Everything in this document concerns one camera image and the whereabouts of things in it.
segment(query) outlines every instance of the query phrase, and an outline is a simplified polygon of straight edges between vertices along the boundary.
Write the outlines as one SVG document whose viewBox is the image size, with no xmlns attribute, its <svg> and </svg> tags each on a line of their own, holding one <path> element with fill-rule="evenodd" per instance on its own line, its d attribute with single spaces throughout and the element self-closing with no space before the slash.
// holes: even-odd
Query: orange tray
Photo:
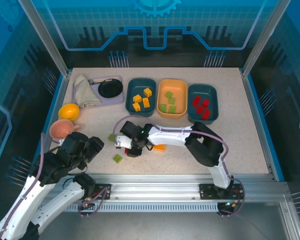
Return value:
<svg viewBox="0 0 300 240">
<path fill-rule="evenodd" d="M 167 92 L 172 93 L 175 103 L 169 104 L 169 99 L 165 96 Z M 160 111 L 161 104 L 166 104 L 166 112 Z M 170 106 L 176 106 L 175 113 L 168 113 Z M 177 79 L 164 79 L 159 84 L 158 96 L 156 101 L 156 109 L 159 115 L 167 119 L 180 119 L 188 108 L 188 85 Z"/>
</svg>

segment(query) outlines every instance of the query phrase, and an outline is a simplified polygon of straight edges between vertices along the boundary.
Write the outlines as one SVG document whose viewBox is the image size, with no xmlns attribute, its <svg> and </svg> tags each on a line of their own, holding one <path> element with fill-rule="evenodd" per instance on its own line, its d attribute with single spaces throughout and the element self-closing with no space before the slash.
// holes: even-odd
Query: towel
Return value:
<svg viewBox="0 0 300 240">
<path fill-rule="evenodd" d="M 74 99 L 79 108 L 96 107 L 101 104 L 100 99 L 91 89 L 88 79 L 80 74 L 74 82 Z"/>
</svg>

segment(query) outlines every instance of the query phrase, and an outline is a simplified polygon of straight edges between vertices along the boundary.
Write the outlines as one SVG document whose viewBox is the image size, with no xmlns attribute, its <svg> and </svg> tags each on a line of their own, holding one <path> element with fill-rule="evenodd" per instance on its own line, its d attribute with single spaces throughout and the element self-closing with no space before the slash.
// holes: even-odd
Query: yellow block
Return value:
<svg viewBox="0 0 300 240">
<path fill-rule="evenodd" d="M 142 102 L 145 108 L 150 108 L 149 98 L 147 97 L 142 98 Z"/>
<path fill-rule="evenodd" d="M 142 100 L 142 97 L 138 94 L 138 95 L 135 95 L 132 100 L 134 103 L 140 103 Z"/>
<path fill-rule="evenodd" d="M 136 112 L 141 111 L 141 107 L 140 107 L 139 103 L 136 102 L 136 103 L 132 104 L 132 106 Z"/>
<path fill-rule="evenodd" d="M 150 96 L 152 96 L 152 91 L 148 87 L 145 90 L 143 90 L 143 93 L 144 93 L 144 95 L 147 96 L 147 98 L 149 98 Z"/>
<path fill-rule="evenodd" d="M 165 144 L 160 144 L 160 145 L 154 145 L 153 146 L 154 150 L 158 150 L 161 152 L 164 152 L 166 150 L 166 145 Z"/>
</svg>

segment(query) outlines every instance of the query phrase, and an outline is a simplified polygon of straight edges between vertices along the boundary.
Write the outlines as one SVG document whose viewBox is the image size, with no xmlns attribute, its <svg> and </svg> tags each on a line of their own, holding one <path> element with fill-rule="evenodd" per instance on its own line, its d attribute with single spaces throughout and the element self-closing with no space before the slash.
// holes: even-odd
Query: green block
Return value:
<svg viewBox="0 0 300 240">
<path fill-rule="evenodd" d="M 177 108 L 176 106 L 170 106 L 169 107 L 169 113 L 170 114 L 175 114 L 176 113 L 176 108 Z"/>
<path fill-rule="evenodd" d="M 169 99 L 169 98 L 171 98 L 172 97 L 172 92 L 170 92 L 170 91 L 167 91 L 166 93 L 165 93 L 165 96 Z"/>
<path fill-rule="evenodd" d="M 110 134 L 109 137 L 108 137 L 108 140 L 110 142 L 115 142 L 115 139 L 116 139 L 116 135 L 113 135 L 113 134 Z"/>
<path fill-rule="evenodd" d="M 121 157 L 120 155 L 117 154 L 117 155 L 114 156 L 113 160 L 118 164 L 118 163 L 121 162 L 122 157 Z"/>
<path fill-rule="evenodd" d="M 174 97 L 171 97 L 169 99 L 169 104 L 175 104 L 175 102 L 176 102 L 176 99 Z"/>
<path fill-rule="evenodd" d="M 161 105 L 160 105 L 160 111 L 161 111 L 162 113 L 165 113 L 165 112 L 167 111 L 167 104 L 161 104 Z"/>
</svg>

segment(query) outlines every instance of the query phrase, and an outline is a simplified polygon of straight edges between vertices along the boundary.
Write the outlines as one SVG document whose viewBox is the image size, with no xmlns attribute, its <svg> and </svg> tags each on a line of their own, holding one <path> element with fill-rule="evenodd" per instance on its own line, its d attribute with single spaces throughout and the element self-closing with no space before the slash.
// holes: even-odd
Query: table surface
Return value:
<svg viewBox="0 0 300 240">
<path fill-rule="evenodd" d="M 72 102 L 73 85 L 79 74 L 85 75 L 88 79 L 120 75 L 125 96 L 128 82 L 138 77 L 154 79 L 157 82 L 157 90 L 159 82 L 168 78 L 183 80 L 188 86 L 194 83 L 212 85 L 217 90 L 219 117 L 208 127 L 229 146 L 229 154 L 226 157 L 229 172 L 231 174 L 269 172 L 238 68 L 74 68 L 63 105 Z M 164 152 L 144 149 L 142 156 L 127 157 L 123 149 L 116 149 L 114 143 L 108 140 L 114 125 L 127 115 L 129 114 L 125 108 L 125 101 L 117 105 L 81 109 L 80 117 L 75 121 L 82 126 L 81 132 L 88 137 L 99 137 L 104 142 L 102 151 L 89 163 L 87 173 L 209 174 L 208 168 L 199 164 L 183 147 L 168 145 Z M 168 119 L 160 117 L 155 110 L 150 119 L 164 127 L 192 125 L 188 121 L 187 114 L 181 119 Z M 132 117 L 128 120 L 142 127 L 147 123 L 145 119 L 140 118 Z M 113 160 L 116 154 L 123 157 L 119 164 Z"/>
</svg>

